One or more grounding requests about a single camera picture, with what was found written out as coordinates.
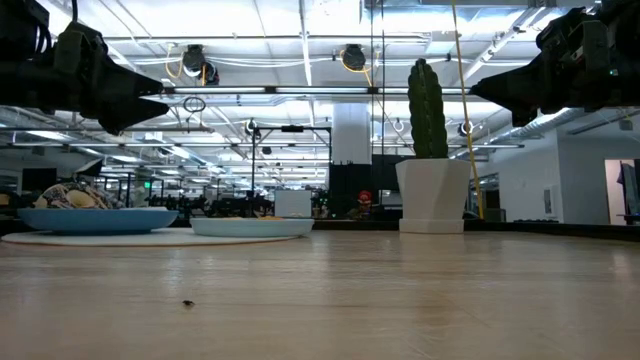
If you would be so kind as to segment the green cactus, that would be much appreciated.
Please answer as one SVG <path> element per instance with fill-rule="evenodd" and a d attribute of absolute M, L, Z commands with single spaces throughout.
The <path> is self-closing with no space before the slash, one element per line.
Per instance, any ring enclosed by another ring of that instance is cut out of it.
<path fill-rule="evenodd" d="M 447 158 L 442 87 L 438 76 L 425 59 L 419 58 L 408 76 L 411 137 L 417 158 Z"/>

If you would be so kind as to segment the black monitor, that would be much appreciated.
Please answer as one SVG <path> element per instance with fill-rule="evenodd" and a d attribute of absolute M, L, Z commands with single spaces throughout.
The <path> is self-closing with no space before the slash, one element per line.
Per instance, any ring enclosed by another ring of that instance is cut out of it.
<path fill-rule="evenodd" d="M 22 191 L 44 191 L 56 183 L 56 168 L 24 168 L 22 170 Z"/>

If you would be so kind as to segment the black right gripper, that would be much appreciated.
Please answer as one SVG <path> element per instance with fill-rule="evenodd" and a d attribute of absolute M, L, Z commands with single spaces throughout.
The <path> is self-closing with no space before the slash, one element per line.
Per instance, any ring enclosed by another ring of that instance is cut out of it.
<path fill-rule="evenodd" d="M 510 111 L 514 128 L 542 126 L 570 108 L 640 107 L 640 5 L 573 8 L 537 36 L 529 64 L 485 77 L 470 94 Z"/>

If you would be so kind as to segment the black tall cabinet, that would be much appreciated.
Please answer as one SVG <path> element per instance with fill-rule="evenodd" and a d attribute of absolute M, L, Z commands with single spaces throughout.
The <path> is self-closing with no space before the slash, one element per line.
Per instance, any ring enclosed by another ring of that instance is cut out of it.
<path fill-rule="evenodd" d="M 328 207 L 337 218 L 359 207 L 359 194 L 364 191 L 372 195 L 372 167 L 369 164 L 347 164 L 329 166 Z"/>

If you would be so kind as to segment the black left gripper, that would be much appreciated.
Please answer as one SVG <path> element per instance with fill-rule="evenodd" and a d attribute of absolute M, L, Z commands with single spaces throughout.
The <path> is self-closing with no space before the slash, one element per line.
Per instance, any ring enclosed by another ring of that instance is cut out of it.
<path fill-rule="evenodd" d="M 169 106 L 141 99 L 163 85 L 117 65 L 100 32 L 72 21 L 52 42 L 41 25 L 0 28 L 0 105 L 89 113 L 111 135 L 165 115 Z M 102 77 L 102 96 L 99 82 Z"/>

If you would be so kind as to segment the dark blue plate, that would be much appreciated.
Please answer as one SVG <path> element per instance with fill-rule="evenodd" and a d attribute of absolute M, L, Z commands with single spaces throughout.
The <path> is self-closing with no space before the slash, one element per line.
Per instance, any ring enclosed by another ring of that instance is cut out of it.
<path fill-rule="evenodd" d="M 171 225 L 176 210 L 162 209 L 36 209 L 17 211 L 29 227 L 71 235 L 139 234 Z"/>

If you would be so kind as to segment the person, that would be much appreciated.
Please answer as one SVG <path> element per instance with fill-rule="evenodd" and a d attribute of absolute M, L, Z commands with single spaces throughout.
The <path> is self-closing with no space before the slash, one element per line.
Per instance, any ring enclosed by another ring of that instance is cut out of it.
<path fill-rule="evenodd" d="M 371 208 L 372 193 L 368 190 L 362 190 L 357 196 L 357 206 L 349 211 L 349 217 L 356 221 L 368 220 Z"/>

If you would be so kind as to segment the silver ventilation duct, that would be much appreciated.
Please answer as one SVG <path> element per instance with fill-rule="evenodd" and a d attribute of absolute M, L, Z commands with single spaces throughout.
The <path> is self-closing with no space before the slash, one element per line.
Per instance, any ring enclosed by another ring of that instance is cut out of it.
<path fill-rule="evenodd" d="M 564 108 L 554 114 L 539 116 L 523 127 L 514 127 L 496 135 L 489 140 L 489 144 L 540 135 L 585 115 L 586 112 L 581 108 Z"/>

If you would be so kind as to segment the light blue plate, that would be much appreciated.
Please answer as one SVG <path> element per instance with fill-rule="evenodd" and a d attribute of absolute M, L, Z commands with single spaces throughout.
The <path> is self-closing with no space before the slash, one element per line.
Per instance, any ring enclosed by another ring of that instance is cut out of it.
<path fill-rule="evenodd" d="M 192 218 L 191 227 L 197 235 L 211 237 L 270 238 L 296 237 L 309 233 L 313 219 L 257 218 Z"/>

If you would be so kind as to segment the white faceted plant pot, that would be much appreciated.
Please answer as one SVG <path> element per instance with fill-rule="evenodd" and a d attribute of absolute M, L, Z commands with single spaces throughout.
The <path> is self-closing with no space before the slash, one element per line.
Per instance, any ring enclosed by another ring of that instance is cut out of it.
<path fill-rule="evenodd" d="M 460 234 L 471 163 L 454 159 L 409 159 L 396 165 L 402 198 L 399 231 Z"/>

